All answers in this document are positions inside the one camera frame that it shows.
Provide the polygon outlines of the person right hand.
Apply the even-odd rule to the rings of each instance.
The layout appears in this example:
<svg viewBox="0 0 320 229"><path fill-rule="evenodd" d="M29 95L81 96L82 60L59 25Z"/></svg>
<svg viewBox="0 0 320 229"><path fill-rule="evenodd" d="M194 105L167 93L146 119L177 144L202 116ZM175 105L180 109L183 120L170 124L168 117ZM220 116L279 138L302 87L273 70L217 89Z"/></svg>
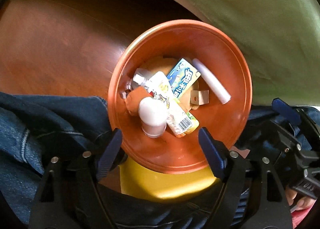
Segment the person right hand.
<svg viewBox="0 0 320 229"><path fill-rule="evenodd" d="M298 192L291 189L289 186L285 188L285 195L287 202L290 206L290 212L301 211L308 209L314 205L316 199L310 198L308 196L299 196Z"/></svg>

